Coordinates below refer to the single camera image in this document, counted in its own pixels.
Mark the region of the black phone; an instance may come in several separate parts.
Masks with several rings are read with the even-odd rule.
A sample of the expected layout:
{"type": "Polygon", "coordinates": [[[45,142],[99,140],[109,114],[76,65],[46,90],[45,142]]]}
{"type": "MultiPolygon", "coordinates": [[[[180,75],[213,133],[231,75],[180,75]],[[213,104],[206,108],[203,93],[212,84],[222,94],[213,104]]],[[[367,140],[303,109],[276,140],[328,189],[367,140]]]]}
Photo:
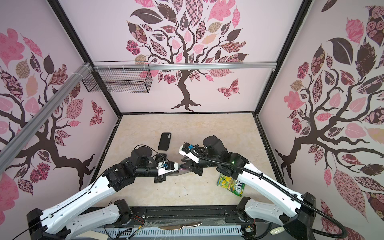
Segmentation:
{"type": "Polygon", "coordinates": [[[183,174],[187,174],[187,173],[191,173],[191,172],[192,172],[191,169],[179,168],[176,175],[179,176],[179,175],[183,175],[183,174]]]}

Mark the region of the black phone case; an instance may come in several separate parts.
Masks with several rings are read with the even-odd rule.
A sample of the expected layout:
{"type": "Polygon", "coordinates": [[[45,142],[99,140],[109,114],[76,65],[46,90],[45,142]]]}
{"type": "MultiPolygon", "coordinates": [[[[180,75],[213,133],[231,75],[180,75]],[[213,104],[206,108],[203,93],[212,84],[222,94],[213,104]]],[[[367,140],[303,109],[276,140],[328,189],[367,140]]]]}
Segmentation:
{"type": "Polygon", "coordinates": [[[171,142],[172,133],[162,133],[158,145],[158,150],[168,151],[171,142]]]}

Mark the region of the black smartphone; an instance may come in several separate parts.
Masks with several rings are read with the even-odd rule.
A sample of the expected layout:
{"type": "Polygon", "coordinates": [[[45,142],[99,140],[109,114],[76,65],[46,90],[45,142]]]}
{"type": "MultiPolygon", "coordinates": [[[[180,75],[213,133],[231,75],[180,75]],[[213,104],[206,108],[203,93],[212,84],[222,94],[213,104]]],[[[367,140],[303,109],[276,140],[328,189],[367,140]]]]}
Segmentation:
{"type": "Polygon", "coordinates": [[[155,160],[158,162],[164,162],[167,160],[167,154],[156,154],[155,160]]]}

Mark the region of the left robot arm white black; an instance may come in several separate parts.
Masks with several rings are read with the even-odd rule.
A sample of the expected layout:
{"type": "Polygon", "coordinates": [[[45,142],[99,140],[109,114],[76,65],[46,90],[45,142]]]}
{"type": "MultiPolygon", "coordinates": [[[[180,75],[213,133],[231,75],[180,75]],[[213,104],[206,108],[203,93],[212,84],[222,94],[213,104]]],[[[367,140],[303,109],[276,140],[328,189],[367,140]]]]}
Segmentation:
{"type": "Polygon", "coordinates": [[[86,210],[133,184],[136,178],[154,178],[155,183],[161,183],[168,174],[178,173],[178,163],[152,153],[149,147],[138,147],[130,157],[104,170],[93,183],[70,198],[45,210],[30,211],[27,220],[31,239],[70,240],[99,226],[129,223],[133,212],[125,200],[89,213],[86,210]]]}

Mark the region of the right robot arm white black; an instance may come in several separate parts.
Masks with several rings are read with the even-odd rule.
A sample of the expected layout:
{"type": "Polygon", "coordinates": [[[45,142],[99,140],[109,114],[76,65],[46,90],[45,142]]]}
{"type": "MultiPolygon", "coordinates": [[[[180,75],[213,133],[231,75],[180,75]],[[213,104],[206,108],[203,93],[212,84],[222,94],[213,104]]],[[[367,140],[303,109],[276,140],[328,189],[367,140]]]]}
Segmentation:
{"type": "Polygon", "coordinates": [[[228,152],[216,136],[204,139],[203,146],[184,143],[179,153],[184,156],[184,168],[202,175],[204,168],[215,167],[226,177],[245,184],[271,201],[263,204],[251,198],[243,198],[238,210],[245,221],[260,219],[277,224],[296,240],[313,240],[313,224],[316,213],[312,209],[316,198],[310,193],[300,194],[257,169],[238,153],[228,152]]]}

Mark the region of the green yellow candy bag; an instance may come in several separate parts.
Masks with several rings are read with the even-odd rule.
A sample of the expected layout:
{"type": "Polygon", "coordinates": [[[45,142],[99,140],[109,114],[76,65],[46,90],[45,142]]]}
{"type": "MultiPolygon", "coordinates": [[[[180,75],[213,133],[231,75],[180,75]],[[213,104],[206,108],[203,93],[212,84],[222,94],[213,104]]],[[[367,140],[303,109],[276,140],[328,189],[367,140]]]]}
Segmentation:
{"type": "Polygon", "coordinates": [[[231,177],[227,177],[223,174],[219,175],[217,185],[230,191],[234,195],[241,197],[244,192],[245,184],[234,180],[231,177]]]}

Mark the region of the wooden knife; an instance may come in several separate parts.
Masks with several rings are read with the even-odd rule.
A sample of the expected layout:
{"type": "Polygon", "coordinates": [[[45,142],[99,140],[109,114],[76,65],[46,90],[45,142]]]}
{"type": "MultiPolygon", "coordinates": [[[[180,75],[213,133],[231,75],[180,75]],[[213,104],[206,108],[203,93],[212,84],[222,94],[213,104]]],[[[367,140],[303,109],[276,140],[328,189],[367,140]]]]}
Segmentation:
{"type": "Polygon", "coordinates": [[[195,223],[183,223],[183,224],[177,224],[177,225],[169,225],[169,226],[161,226],[159,229],[166,230],[166,231],[176,231],[176,230],[182,230],[185,228],[195,228],[201,226],[202,222],[195,222],[195,223]]]}

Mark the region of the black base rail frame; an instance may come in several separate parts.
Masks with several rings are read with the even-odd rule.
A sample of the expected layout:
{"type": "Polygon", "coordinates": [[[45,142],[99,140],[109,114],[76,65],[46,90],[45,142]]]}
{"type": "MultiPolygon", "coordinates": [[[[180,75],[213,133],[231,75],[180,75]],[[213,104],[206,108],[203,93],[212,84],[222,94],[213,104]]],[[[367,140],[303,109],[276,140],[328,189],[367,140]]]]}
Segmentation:
{"type": "MultiPolygon", "coordinates": [[[[102,208],[91,208],[86,213],[96,211],[102,208]]],[[[130,238],[138,239],[134,235],[142,228],[161,227],[177,225],[183,223],[202,222],[201,226],[241,226],[243,235],[241,237],[247,240],[259,240],[271,235],[270,230],[273,227],[281,227],[277,224],[260,219],[248,219],[241,217],[238,205],[225,206],[173,206],[173,207],[132,207],[133,216],[127,224],[109,224],[96,228],[125,228],[117,235],[117,238],[106,237],[114,240],[128,240],[130,238]],[[138,228],[128,238],[120,236],[127,231],[127,228],[138,228]]],[[[86,232],[74,238],[84,238],[86,232]]]]}

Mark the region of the aluminium rail back wall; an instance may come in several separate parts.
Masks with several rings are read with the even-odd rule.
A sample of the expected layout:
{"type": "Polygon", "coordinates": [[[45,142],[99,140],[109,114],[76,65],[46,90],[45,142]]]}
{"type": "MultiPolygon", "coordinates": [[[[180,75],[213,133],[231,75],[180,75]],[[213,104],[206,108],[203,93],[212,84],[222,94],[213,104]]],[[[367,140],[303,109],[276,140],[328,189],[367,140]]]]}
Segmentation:
{"type": "Polygon", "coordinates": [[[95,70],[128,70],[139,69],[149,71],[168,71],[168,70],[213,70],[213,69],[274,69],[277,66],[275,62],[241,62],[241,63],[199,63],[199,64],[133,64],[112,65],[94,63],[95,70]]]}

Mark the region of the aluminium rail wall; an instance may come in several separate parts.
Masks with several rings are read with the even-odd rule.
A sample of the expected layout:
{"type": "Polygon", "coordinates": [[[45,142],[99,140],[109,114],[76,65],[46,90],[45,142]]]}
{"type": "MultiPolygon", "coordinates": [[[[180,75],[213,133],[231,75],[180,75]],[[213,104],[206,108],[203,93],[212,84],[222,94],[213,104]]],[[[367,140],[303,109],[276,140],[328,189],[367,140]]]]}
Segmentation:
{"type": "Polygon", "coordinates": [[[39,110],[39,112],[23,127],[1,151],[1,173],[16,158],[30,139],[37,133],[45,121],[53,114],[71,90],[92,70],[89,63],[81,65],[63,84],[56,94],[39,110]]]}
{"type": "Polygon", "coordinates": [[[199,63],[199,64],[133,64],[112,65],[94,63],[95,70],[128,70],[139,69],[149,71],[168,71],[168,70],[213,70],[213,69],[274,69],[277,66],[275,62],[241,62],[241,63],[199,63]]]}

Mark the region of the aluminium rail left wall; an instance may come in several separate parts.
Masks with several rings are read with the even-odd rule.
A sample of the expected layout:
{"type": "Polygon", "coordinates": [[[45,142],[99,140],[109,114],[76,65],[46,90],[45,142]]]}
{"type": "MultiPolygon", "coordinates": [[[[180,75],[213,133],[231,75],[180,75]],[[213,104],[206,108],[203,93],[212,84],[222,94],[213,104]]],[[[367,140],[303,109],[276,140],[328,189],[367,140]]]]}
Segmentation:
{"type": "Polygon", "coordinates": [[[37,133],[45,121],[53,114],[71,90],[92,70],[89,63],[81,65],[63,84],[56,94],[39,110],[39,112],[23,127],[1,151],[1,173],[16,158],[30,139],[37,133]]]}

